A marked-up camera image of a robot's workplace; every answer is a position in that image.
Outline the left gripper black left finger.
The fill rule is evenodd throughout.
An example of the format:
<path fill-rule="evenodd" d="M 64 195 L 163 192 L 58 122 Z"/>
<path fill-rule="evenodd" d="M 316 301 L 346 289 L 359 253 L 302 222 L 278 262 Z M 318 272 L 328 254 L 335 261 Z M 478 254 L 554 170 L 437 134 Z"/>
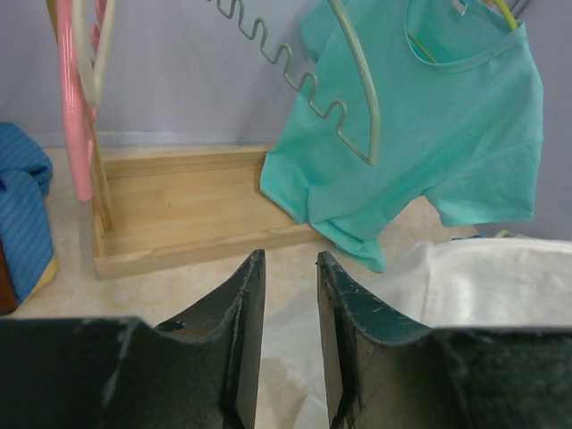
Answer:
<path fill-rule="evenodd" d="M 265 252 L 179 314 L 4 319 L 4 428 L 251 428 Z"/>

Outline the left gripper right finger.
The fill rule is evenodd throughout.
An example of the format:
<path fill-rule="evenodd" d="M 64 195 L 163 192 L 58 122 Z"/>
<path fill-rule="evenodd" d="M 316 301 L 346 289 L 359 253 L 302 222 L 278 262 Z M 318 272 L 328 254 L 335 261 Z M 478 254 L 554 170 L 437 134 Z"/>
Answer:
<path fill-rule="evenodd" d="M 316 261 L 332 428 L 568 428 L 567 326 L 431 328 Z"/>

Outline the white t-shirt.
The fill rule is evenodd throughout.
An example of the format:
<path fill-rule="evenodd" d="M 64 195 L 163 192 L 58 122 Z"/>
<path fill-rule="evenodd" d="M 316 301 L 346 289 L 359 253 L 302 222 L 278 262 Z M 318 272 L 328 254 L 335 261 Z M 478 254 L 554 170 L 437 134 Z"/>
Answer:
<path fill-rule="evenodd" d="M 316 261 L 306 245 L 270 255 L 259 428 L 332 428 L 324 380 Z M 381 275 L 337 260 L 353 280 L 431 328 L 567 326 L 571 247 L 529 239 L 421 243 Z"/>

